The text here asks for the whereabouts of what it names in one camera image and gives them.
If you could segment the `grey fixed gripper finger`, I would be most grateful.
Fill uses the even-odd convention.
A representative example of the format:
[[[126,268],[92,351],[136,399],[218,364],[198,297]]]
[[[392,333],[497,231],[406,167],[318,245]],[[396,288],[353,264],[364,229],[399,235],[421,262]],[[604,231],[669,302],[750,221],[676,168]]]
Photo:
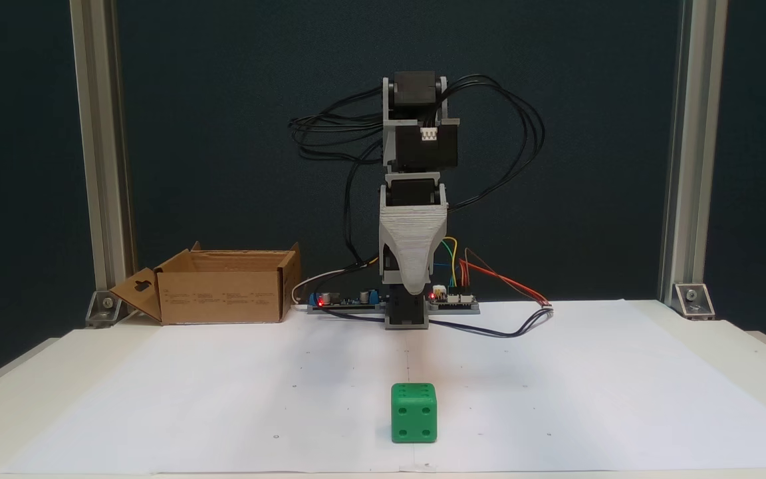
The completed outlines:
[[[389,247],[400,270],[399,280],[384,283],[402,284],[409,294],[422,294],[446,224],[446,207],[381,207],[380,249]]]

